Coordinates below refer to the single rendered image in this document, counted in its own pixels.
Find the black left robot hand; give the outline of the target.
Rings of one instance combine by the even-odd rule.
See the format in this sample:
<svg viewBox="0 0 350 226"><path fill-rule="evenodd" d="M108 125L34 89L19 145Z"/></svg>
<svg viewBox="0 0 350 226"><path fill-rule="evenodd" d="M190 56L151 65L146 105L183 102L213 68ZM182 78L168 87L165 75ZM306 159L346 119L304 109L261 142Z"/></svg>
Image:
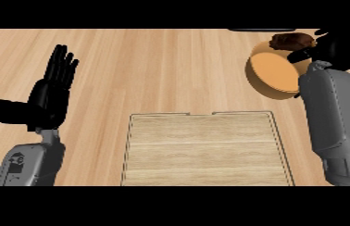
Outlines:
<svg viewBox="0 0 350 226"><path fill-rule="evenodd" d="M0 123L25 124L28 131L55 130L65 122L69 89L80 60L58 44L46 65L44 78L31 89L28 101L0 99Z"/></svg>

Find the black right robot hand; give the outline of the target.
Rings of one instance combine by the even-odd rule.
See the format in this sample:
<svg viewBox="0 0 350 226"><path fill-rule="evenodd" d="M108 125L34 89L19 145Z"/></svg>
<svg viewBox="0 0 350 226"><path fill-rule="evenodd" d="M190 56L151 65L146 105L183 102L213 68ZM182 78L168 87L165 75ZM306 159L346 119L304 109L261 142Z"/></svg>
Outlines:
<svg viewBox="0 0 350 226"><path fill-rule="evenodd" d="M350 37L341 35L337 29L317 29L316 45L294 51L286 60L297 63L306 59L320 60L331 64L331 69L350 70Z"/></svg>

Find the brown sweet potato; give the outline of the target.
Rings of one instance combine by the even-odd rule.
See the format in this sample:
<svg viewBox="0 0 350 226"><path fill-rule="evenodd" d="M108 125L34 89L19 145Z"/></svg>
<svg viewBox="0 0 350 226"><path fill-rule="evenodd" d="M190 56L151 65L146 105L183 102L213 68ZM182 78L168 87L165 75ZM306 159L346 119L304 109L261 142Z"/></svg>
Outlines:
<svg viewBox="0 0 350 226"><path fill-rule="evenodd" d="M275 50L298 51L315 46L313 37L301 32L275 34L269 41L269 47Z"/></svg>

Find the orange pot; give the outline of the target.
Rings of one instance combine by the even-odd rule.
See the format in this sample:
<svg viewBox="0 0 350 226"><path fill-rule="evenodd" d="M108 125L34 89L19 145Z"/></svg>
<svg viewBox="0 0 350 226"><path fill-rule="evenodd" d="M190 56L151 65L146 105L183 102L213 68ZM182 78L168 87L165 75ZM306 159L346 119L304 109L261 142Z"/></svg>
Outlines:
<svg viewBox="0 0 350 226"><path fill-rule="evenodd" d="M283 100L300 92L298 78L306 73L310 60L291 64L289 51L275 50L269 41L260 42L248 57L245 72L254 90L270 99Z"/></svg>

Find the pale wooden tray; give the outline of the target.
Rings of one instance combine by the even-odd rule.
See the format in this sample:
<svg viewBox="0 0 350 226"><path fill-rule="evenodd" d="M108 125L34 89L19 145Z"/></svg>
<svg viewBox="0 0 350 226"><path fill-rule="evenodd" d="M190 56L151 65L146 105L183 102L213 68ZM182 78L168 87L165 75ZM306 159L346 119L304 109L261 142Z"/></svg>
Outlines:
<svg viewBox="0 0 350 226"><path fill-rule="evenodd" d="M123 186L291 186L269 111L133 115Z"/></svg>

